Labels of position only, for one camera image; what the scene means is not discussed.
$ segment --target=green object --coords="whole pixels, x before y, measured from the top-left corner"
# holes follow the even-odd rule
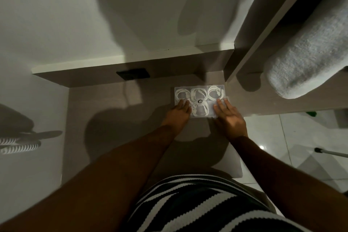
[[[309,112],[306,112],[308,115],[312,116],[312,117],[315,117],[317,116],[317,112],[316,111],[309,111]]]

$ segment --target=gray towel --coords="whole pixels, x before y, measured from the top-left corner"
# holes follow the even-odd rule
[[[302,29],[264,66],[283,98],[298,98],[348,66],[348,0],[322,0]]]

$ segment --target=striped shirt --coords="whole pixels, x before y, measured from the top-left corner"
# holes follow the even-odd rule
[[[211,175],[166,178],[145,192],[123,231],[283,231],[308,229],[272,213],[245,189]]]

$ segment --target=white floor tile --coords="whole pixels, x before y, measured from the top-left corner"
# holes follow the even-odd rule
[[[280,117],[294,167],[320,180],[348,179],[348,158],[314,152],[319,147],[348,153],[348,119],[344,112],[328,110],[317,112],[316,117],[306,113]]]
[[[291,164],[279,115],[245,117],[248,135],[257,145],[281,161]],[[242,162],[243,177],[235,180],[246,184],[256,183]]]
[[[337,191],[341,193],[345,193],[346,191],[348,191],[348,179],[329,180],[329,181],[324,181],[324,183],[331,186],[332,188],[335,188]]]
[[[254,183],[254,184],[245,184],[246,186],[249,186],[251,188],[254,188],[258,191],[261,191],[263,192],[263,190],[261,189],[261,187],[259,186],[258,183]],[[275,204],[271,201],[271,203],[274,205],[274,207],[276,208],[276,211],[277,211],[277,214],[280,215],[280,216],[284,216],[281,211],[278,209],[278,207],[275,206]]]

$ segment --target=forearm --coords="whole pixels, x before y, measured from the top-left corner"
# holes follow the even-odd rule
[[[313,231],[348,231],[348,199],[344,195],[274,158],[247,137],[230,142],[286,217]]]
[[[115,148],[0,231],[114,231],[174,137],[162,126]]]

